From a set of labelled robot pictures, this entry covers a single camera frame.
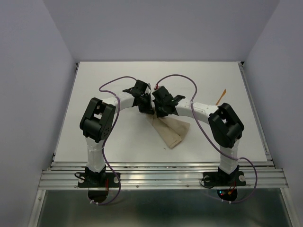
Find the beige cloth napkin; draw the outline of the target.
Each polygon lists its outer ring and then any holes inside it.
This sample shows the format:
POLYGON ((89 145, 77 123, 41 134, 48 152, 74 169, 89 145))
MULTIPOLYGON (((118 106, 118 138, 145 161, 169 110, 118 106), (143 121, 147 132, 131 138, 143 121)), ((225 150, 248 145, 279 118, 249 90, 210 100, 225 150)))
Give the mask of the beige cloth napkin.
POLYGON ((179 145, 190 129, 190 123, 170 117, 158 118, 156 114, 146 114, 146 119, 169 149, 179 145))

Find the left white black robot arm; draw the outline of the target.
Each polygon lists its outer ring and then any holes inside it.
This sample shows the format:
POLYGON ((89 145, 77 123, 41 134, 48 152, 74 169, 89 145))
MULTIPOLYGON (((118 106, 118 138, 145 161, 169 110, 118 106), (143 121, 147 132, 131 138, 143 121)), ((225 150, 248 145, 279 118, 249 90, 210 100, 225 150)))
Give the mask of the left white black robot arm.
POLYGON ((148 83, 136 80, 133 87, 124 89, 119 94, 105 92, 112 94, 113 97, 104 100, 92 98, 80 121, 80 129, 85 137, 88 154, 85 172, 75 174, 80 188, 106 186, 109 175, 106 174, 104 147, 120 111, 138 107, 140 113, 154 114, 151 87, 148 83))

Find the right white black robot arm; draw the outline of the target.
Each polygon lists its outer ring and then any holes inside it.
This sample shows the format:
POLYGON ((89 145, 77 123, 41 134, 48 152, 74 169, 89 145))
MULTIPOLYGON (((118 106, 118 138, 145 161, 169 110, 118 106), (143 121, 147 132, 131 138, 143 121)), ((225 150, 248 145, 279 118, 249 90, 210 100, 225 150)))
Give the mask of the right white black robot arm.
POLYGON ((213 177, 208 176, 207 182, 219 181, 222 184, 229 184, 234 181, 239 170, 238 146, 244 125, 233 108, 227 103, 206 105, 181 95, 173 97, 164 86, 154 90, 152 95, 157 117, 186 116, 193 118, 199 128, 202 127, 200 122, 209 125, 213 138, 219 146, 212 142, 205 130, 202 130, 202 133, 220 153, 220 163, 218 172, 213 177))

